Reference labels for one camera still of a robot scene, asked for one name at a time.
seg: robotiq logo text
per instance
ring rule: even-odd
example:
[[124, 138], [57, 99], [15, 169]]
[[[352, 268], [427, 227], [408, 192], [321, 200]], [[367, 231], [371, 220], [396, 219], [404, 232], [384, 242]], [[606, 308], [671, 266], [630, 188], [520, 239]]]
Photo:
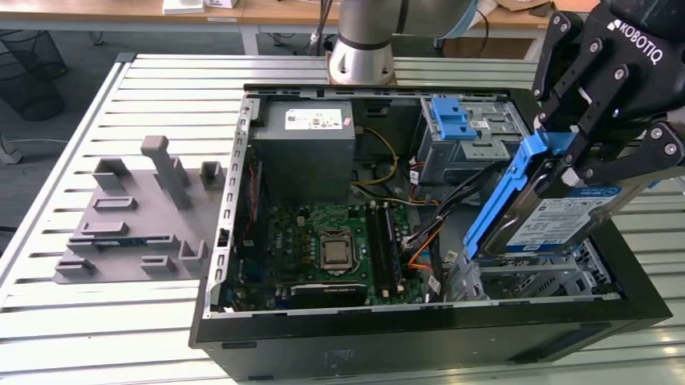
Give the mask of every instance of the robotiq logo text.
[[642, 50], [642, 53], [650, 58], [655, 65], [663, 59], [663, 51], [655, 47], [655, 44], [643, 36], [634, 26], [626, 22], [615, 20], [606, 26], [608, 30], [618, 30], [620, 34], [634, 43], [634, 46]]

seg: blue drive bay latch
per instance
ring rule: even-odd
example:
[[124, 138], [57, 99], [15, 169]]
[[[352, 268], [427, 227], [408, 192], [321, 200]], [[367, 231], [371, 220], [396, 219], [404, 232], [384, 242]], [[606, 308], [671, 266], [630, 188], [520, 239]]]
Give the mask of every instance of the blue drive bay latch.
[[445, 140], [473, 140], [477, 133], [468, 124], [468, 112], [453, 98], [432, 98], [432, 114], [439, 126], [439, 137]]

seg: metal slatted table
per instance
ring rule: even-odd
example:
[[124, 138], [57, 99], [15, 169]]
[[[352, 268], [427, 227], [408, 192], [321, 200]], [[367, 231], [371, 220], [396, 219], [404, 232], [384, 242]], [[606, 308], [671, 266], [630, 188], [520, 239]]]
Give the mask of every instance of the metal slatted table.
[[[401, 85], [528, 88], [534, 64], [397, 59]], [[244, 83], [324, 83], [321, 59], [138, 55], [116, 63], [0, 259], [0, 383], [230, 383], [186, 347], [196, 281], [52, 283], [53, 267], [89, 201], [101, 156], [152, 168], [145, 135], [169, 137], [188, 168], [228, 163]], [[685, 196], [668, 180], [614, 219], [672, 319], [622, 334], [544, 365], [480, 367], [337, 379], [333, 383], [576, 384], [685, 381]]]

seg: motherboard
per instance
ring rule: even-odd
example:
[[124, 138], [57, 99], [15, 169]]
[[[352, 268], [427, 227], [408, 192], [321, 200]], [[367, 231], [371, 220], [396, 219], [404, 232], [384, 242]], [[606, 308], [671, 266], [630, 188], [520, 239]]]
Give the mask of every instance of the motherboard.
[[245, 310], [420, 303], [419, 277], [401, 271], [408, 233], [400, 205], [273, 206], [265, 256], [241, 262], [230, 302]]

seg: gray carpet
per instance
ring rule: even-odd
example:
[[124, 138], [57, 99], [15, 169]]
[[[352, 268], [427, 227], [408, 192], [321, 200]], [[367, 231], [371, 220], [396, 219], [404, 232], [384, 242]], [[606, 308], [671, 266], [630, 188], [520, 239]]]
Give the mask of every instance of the gray carpet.
[[[21, 120], [7, 105], [0, 102], [0, 132], [7, 140], [50, 138], [68, 140], [76, 129], [94, 93], [105, 79], [116, 55], [120, 52], [185, 55], [242, 55], [237, 34], [132, 33], [106, 32], [105, 44], [90, 44], [85, 32], [52, 32], [69, 72], [56, 80], [66, 101], [64, 112], [42, 122]], [[305, 53], [307, 34], [285, 38], [283, 47], [275, 47], [270, 38], [258, 36], [262, 55], [292, 55]], [[392, 41], [395, 56], [435, 57], [440, 53], [431, 47], [429, 38], [397, 37]], [[62, 149], [62, 144], [50, 142], [15, 143], [23, 154], [17, 165], [0, 164], [0, 225], [18, 226], [34, 196], [45, 182]], [[11, 234], [0, 232], [0, 251]]]

